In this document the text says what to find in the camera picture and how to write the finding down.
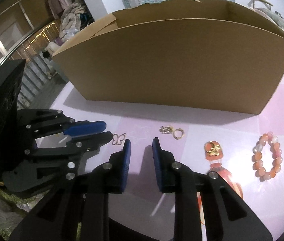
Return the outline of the gold butterfly pendant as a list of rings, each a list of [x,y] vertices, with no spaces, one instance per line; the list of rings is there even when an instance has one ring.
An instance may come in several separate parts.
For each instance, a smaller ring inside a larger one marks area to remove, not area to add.
[[[113,146],[121,146],[125,140],[126,140],[126,133],[123,134],[113,134],[113,141],[111,142],[111,144]]]

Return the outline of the gold hoop earring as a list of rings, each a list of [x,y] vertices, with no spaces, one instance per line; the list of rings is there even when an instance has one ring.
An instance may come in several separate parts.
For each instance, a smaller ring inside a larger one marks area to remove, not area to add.
[[[170,134],[175,140],[181,140],[185,132],[181,128],[173,128],[172,126],[161,126],[159,129],[161,134]]]

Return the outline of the pile of clothes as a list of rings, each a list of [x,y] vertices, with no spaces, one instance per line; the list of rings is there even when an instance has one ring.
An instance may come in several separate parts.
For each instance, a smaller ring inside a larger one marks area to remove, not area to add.
[[[60,44],[95,22],[84,0],[45,0],[45,6],[59,24]]]

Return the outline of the brown cardboard box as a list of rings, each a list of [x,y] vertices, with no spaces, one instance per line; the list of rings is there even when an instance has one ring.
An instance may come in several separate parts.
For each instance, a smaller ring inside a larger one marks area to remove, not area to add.
[[[284,74],[284,31],[225,0],[112,12],[53,60],[87,100],[259,114]]]

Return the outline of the grey green pillow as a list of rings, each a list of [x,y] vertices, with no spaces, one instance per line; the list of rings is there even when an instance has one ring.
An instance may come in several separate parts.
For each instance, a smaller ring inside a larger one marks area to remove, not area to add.
[[[266,8],[252,8],[252,10],[267,18],[284,31],[284,20],[274,12]]]

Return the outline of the wooden chair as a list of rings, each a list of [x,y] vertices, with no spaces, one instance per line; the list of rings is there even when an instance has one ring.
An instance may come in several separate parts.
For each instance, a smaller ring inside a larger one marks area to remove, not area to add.
[[[267,0],[252,0],[252,8],[255,8],[255,7],[256,7],[256,6],[255,6],[255,3],[256,3],[256,2],[263,3],[263,4],[266,6],[267,9],[272,10],[273,4],[270,3],[270,2],[267,1]]]

